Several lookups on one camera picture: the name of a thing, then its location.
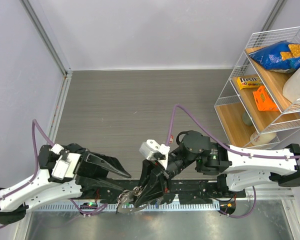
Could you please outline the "keychain with keys and strap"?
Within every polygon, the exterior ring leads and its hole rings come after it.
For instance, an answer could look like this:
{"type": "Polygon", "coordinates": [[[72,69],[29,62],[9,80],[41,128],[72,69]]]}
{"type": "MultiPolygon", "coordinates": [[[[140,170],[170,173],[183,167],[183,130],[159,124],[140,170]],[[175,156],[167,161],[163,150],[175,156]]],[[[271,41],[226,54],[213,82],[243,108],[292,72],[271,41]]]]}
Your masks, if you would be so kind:
{"type": "Polygon", "coordinates": [[[143,188],[141,186],[135,186],[133,190],[124,190],[118,197],[117,197],[117,204],[115,208],[115,213],[121,213],[121,214],[129,214],[134,213],[138,211],[142,211],[146,209],[151,202],[155,201],[155,206],[158,208],[158,206],[163,201],[164,197],[157,197],[155,199],[152,199],[150,201],[147,201],[146,203],[135,207],[134,206],[134,200],[135,198],[139,197],[144,192],[143,188]]]}

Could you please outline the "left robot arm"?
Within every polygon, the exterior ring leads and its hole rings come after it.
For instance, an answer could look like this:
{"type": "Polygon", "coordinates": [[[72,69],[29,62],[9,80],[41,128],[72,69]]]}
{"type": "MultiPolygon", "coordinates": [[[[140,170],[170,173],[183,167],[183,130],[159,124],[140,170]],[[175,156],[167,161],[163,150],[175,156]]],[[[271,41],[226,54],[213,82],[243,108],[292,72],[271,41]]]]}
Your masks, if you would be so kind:
{"type": "Polygon", "coordinates": [[[91,199],[97,190],[122,190],[113,173],[131,175],[115,157],[96,153],[77,143],[43,145],[37,157],[38,170],[23,181],[0,187],[0,224],[22,220],[26,213],[67,199],[91,199]]]}

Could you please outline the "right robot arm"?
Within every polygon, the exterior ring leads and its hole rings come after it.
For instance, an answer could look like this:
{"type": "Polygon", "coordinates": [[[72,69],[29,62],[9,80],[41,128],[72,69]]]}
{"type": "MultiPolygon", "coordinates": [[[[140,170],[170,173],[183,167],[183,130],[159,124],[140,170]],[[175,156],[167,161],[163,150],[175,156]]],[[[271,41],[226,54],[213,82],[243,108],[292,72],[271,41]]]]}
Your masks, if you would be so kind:
{"type": "Polygon", "coordinates": [[[180,135],[183,138],[176,140],[174,150],[153,139],[142,143],[139,151],[145,159],[133,198],[135,207],[170,193],[173,178],[192,164],[197,172],[217,177],[216,191],[222,197],[271,182],[284,188],[300,187],[298,144],[262,150],[212,142],[194,130],[180,135]]]}

